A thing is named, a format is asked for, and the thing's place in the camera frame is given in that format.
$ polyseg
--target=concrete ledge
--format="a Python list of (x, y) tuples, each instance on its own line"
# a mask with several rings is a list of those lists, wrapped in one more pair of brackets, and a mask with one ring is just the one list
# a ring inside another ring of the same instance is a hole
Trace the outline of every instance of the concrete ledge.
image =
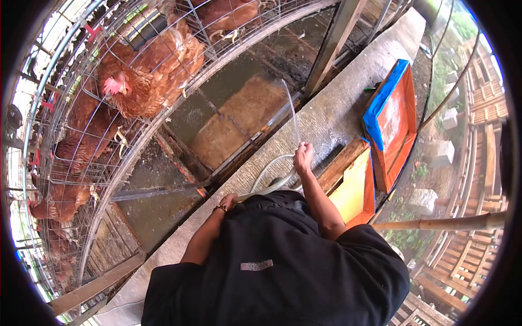
[[(365, 101), (360, 100), (364, 87), (373, 87), (382, 81), (397, 59), (413, 63), (424, 28), (424, 19), (416, 10), (410, 9), (301, 109), (298, 113), (301, 138), (314, 145), (314, 166), (337, 145), (345, 145), (353, 137), (362, 136), (360, 117), (351, 110), (352, 107), (364, 108)], [(133, 324), (130, 319), (135, 318), (134, 322), (139, 323), (136, 317), (141, 316), (141, 311), (129, 313), (128, 308), (143, 308), (139, 302), (145, 298), (151, 271), (158, 266), (179, 262), (188, 241), (223, 196), (231, 192), (249, 192), (268, 162), (279, 155), (293, 153), (293, 132), (293, 121), (289, 121), (152, 254), (100, 310), (95, 316), (96, 321), (102, 325), (130, 325)], [(274, 177), (285, 175), (290, 168), (290, 159), (280, 160), (267, 171), (261, 185), (266, 186)]]

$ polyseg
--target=yellow board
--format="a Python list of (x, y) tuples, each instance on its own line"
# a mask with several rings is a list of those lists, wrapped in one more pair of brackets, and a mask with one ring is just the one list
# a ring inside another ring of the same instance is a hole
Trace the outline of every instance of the yellow board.
[(329, 196), (341, 213), (345, 223), (348, 223), (363, 211), (364, 181), (369, 159), (370, 148), (368, 147), (345, 170), (342, 184)]

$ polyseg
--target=man's arm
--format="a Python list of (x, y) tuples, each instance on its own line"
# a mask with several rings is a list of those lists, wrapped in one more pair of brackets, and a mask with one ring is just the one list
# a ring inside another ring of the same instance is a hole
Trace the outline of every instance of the man's arm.
[(339, 210), (323, 192), (317, 179), (312, 173), (310, 165), (313, 157), (312, 144), (301, 142), (299, 148), (295, 151), (295, 170), (301, 177), (306, 202), (312, 212), (313, 218), (319, 224), (322, 236), (326, 239), (335, 241), (344, 233), (344, 231), (346, 231), (346, 226)]
[[(228, 194), (219, 203), (221, 206), (232, 209), (235, 205), (234, 198), (236, 194)], [(212, 212), (207, 220), (199, 227), (188, 242), (185, 254), (180, 262), (192, 262), (203, 265), (208, 257), (210, 248), (219, 236), (219, 228), (225, 217), (225, 211), (218, 208)]]

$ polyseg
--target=clear plastic hose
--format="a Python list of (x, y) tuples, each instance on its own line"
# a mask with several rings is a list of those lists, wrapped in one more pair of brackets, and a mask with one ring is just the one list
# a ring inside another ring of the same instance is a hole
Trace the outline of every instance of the clear plastic hose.
[[(288, 95), (288, 98), (290, 100), (290, 109), (292, 110), (292, 116), (293, 116), (293, 120), (294, 120), (294, 141), (296, 143), (295, 146), (299, 147), (299, 143), (301, 142), (301, 136), (299, 135), (299, 125), (298, 125), (298, 122), (297, 122), (297, 116), (295, 115), (295, 108), (293, 106), (292, 96), (290, 96), (290, 90), (288, 89), (287, 83), (283, 79), (281, 79), (281, 81), (283, 82), (284, 87), (287, 89), (287, 95)], [(256, 181), (254, 182), (254, 185), (252, 186), (252, 189), (250, 190), (250, 193), (238, 196), (238, 197), (235, 198), (234, 201), (235, 202), (241, 202), (241, 201), (246, 200), (247, 198), (249, 198), (249, 197), (251, 197), (253, 195), (266, 195), (266, 194), (269, 194), (272, 191), (275, 191), (275, 190), (281, 188), (282, 186), (284, 186), (295, 175), (295, 167), (293, 167), (292, 170), (290, 170), (290, 172), (283, 179), (281, 179), (280, 181), (276, 182), (275, 184), (273, 184), (273, 185), (271, 185), (271, 186), (269, 186), (269, 187), (267, 187), (267, 188), (265, 188), (263, 190), (254, 192), (255, 188), (257, 188), (257, 186), (259, 184), (259, 181), (261, 180), (261, 177), (263, 176), (263, 174), (268, 170), (268, 168), (272, 164), (274, 164), (279, 159), (293, 157), (293, 156), (294, 156), (293, 154), (283, 154), (283, 155), (280, 155), (280, 156), (276, 157), (275, 159), (271, 160), (263, 168), (263, 170), (261, 171), (261, 173), (257, 177)]]

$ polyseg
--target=wire cage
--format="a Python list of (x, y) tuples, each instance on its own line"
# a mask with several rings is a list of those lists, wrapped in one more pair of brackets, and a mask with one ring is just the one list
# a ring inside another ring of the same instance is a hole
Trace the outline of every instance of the wire cage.
[(98, 276), (86, 264), (103, 211), (175, 108), (264, 36), (335, 3), (67, 0), (55, 7), (20, 69), (17, 94), (30, 109), (18, 131), (23, 149), (13, 154), (20, 156), (19, 215), (51, 297)]

